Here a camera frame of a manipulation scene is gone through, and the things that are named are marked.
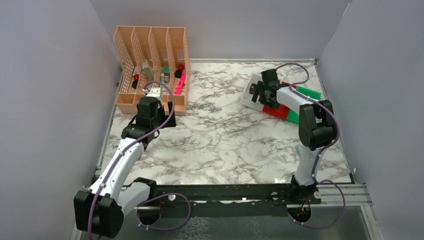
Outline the red plastic bin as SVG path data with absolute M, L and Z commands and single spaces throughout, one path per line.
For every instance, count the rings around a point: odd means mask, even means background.
M 282 104 L 279 106 L 278 109 L 270 108 L 264 105 L 262 108 L 262 112 L 295 124 L 299 123 L 299 115 L 287 106 Z

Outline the green plastic bin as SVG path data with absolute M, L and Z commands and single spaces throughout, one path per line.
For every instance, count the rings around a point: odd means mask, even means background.
M 296 91 L 299 92 L 301 95 L 305 96 L 306 100 L 308 100 L 309 102 L 311 100 L 319 101 L 322 98 L 322 93 L 318 91 L 298 85 L 295 85 L 293 88 L 296 89 Z M 299 114 L 296 113 L 294 110 L 290 109 L 286 120 L 294 124 L 299 124 L 299 119 Z

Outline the peach plastic desk organizer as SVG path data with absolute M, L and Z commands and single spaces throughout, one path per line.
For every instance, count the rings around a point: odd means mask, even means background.
M 162 82 L 162 101 L 175 99 L 175 114 L 187 113 L 191 60 L 187 29 L 164 26 L 118 26 L 114 43 L 123 71 L 116 106 L 135 114 L 149 82 Z

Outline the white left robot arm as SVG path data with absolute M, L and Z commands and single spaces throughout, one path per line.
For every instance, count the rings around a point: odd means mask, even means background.
M 121 188 L 135 162 L 160 130 L 176 126 L 175 100 L 167 105 L 169 114 L 165 114 L 158 97 L 142 97 L 137 104 L 137 114 L 122 130 L 118 148 L 104 172 L 87 190 L 79 190 L 74 196 L 76 228 L 87 232 L 90 240 L 95 235 L 114 238 L 131 208 L 148 199 L 151 187 L 146 183 L 137 182 L 130 190 L 121 191 Z

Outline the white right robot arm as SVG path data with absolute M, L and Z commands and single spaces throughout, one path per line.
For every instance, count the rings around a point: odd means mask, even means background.
M 317 187 L 317 168 L 323 153 L 340 137 L 332 103 L 311 98 L 299 92 L 298 86 L 281 82 L 276 69 L 252 73 L 240 101 L 256 110 L 279 110 L 284 106 L 298 115 L 300 162 L 291 178 L 289 195 L 292 199 L 312 195 Z

